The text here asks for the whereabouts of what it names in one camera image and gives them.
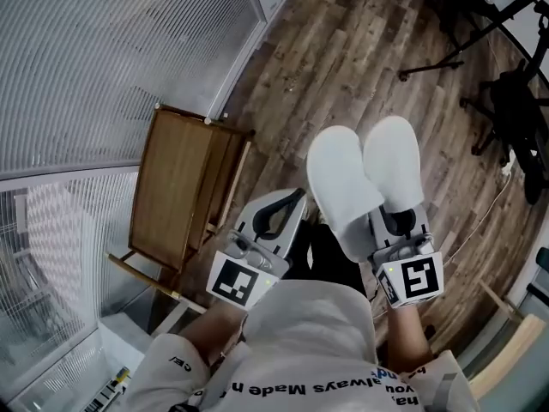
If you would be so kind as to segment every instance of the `wooden floor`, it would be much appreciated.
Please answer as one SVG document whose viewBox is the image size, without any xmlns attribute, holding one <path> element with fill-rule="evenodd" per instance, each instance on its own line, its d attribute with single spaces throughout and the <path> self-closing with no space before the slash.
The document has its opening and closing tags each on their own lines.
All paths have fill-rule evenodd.
<svg viewBox="0 0 549 412">
<path fill-rule="evenodd" d="M 463 38 L 467 28 L 463 22 Z M 307 188 L 305 157 L 321 129 L 341 124 L 364 138 L 380 118 L 398 114 L 418 136 L 425 206 L 437 247 L 448 260 L 504 185 L 497 143 L 482 157 L 471 155 L 487 119 L 458 106 L 460 96 L 476 94 L 480 81 L 513 69 L 521 58 L 499 31 L 489 40 L 464 52 L 466 65 L 458 70 L 400 82 L 398 69 L 436 62 L 450 50 L 423 0 L 289 0 L 226 106 L 229 123 L 257 131 L 227 228 L 250 198 L 278 188 Z M 538 86 L 534 81 L 534 92 Z M 491 213 L 446 266 L 444 295 L 421 306 L 424 322 L 437 331 L 431 340 L 435 351 L 459 352 L 496 310 L 478 278 L 504 295 L 521 270 L 547 206 L 545 194 L 528 206 L 522 185 L 515 166 Z M 184 293 L 199 303 L 210 301 L 203 289 L 223 241 L 223 235 L 212 240 L 181 280 Z M 379 294 L 374 314 L 383 307 Z M 381 340 L 383 317 L 377 328 Z"/>
</svg>

